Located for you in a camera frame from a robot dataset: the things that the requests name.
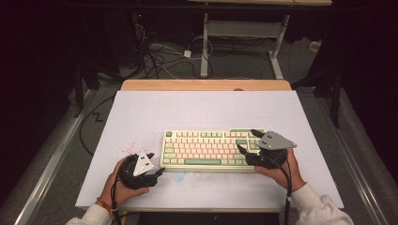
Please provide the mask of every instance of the right hand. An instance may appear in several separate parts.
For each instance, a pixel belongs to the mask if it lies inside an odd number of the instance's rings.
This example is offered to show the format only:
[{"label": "right hand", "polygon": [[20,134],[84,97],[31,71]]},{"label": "right hand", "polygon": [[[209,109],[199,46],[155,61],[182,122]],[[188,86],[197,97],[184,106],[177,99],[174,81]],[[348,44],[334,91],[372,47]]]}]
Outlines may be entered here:
[{"label": "right hand", "polygon": [[[293,153],[293,148],[287,148],[287,161],[290,165],[290,172],[292,177],[292,192],[300,189],[305,185],[304,180],[301,178],[299,173],[299,164],[296,160],[295,154]],[[289,167],[287,166],[287,161],[282,165],[284,170],[289,174]],[[254,167],[254,170],[275,180],[275,182],[281,187],[287,189],[287,180],[283,172],[279,169],[267,169],[261,166]]]}]

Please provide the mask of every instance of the sleeve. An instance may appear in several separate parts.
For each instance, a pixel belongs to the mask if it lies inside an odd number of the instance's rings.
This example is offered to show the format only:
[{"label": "sleeve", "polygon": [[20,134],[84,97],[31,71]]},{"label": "sleeve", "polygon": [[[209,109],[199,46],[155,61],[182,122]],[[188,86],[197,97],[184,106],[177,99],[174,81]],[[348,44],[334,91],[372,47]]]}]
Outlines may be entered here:
[{"label": "sleeve", "polygon": [[97,204],[92,204],[82,218],[73,218],[67,225],[110,225],[112,217],[108,211]]},{"label": "sleeve", "polygon": [[329,196],[319,196],[308,183],[292,193],[292,201],[299,212],[296,225],[354,224],[351,217],[339,210]]}]

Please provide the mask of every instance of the table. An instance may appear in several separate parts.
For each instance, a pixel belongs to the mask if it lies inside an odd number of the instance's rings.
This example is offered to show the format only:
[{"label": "table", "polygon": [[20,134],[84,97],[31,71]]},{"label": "table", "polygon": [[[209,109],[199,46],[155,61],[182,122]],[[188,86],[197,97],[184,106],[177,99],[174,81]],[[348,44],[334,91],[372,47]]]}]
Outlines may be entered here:
[{"label": "table", "polygon": [[[227,3],[227,4],[256,4],[256,5],[287,5],[287,6],[330,6],[331,0],[190,0],[194,2]],[[278,63],[278,52],[281,48],[284,32],[286,31],[290,15],[284,15],[282,22],[237,22],[211,21],[205,13],[203,31],[203,53],[200,76],[207,77],[208,36],[233,36],[254,38],[276,38],[275,48],[269,51],[269,62],[276,79],[283,79],[281,67]]]},{"label": "table", "polygon": [[[211,91],[204,91],[207,83]],[[245,91],[232,91],[236,88]],[[125,81],[116,95],[76,206],[86,208],[93,203],[108,174],[127,154],[152,152],[153,163],[159,167],[166,129],[259,128],[259,124],[298,143],[295,151],[302,176],[311,181],[319,194],[330,195],[337,207],[344,207],[299,98],[287,82],[214,80]],[[284,210],[285,190],[255,172],[166,171],[158,181],[149,194],[126,202],[122,209],[252,213]]]}]

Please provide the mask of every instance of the green and cream keyboard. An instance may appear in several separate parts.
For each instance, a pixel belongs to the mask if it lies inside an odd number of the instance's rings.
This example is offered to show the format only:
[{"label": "green and cream keyboard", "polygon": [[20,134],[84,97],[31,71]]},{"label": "green and cream keyboard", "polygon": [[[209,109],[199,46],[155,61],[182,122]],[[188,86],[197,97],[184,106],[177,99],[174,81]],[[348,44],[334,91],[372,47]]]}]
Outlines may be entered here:
[{"label": "green and cream keyboard", "polygon": [[253,166],[237,150],[237,144],[257,153],[258,138],[249,129],[167,130],[161,150],[161,166],[181,171],[249,172]]}]

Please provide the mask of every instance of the left hand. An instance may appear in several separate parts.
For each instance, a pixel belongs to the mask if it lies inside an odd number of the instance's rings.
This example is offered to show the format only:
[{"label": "left hand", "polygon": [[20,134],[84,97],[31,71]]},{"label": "left hand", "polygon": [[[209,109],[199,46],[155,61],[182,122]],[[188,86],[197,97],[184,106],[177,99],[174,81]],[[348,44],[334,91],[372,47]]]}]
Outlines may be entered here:
[{"label": "left hand", "polygon": [[[117,172],[119,170],[119,167],[126,158],[127,157],[124,157],[123,159],[121,159],[120,161],[117,162],[114,171],[108,176],[108,179],[105,182],[105,187],[103,188],[103,191],[99,196],[100,198],[103,199],[103,201],[106,204],[108,204],[111,207],[112,207],[111,188],[115,182],[115,178],[117,177]],[[117,182],[116,192],[115,192],[116,193],[115,201],[116,201],[117,207],[124,204],[130,198],[134,198],[134,197],[143,195],[147,192],[149,192],[148,187],[141,187],[138,189],[130,189],[130,188],[125,187],[122,182]]]}]

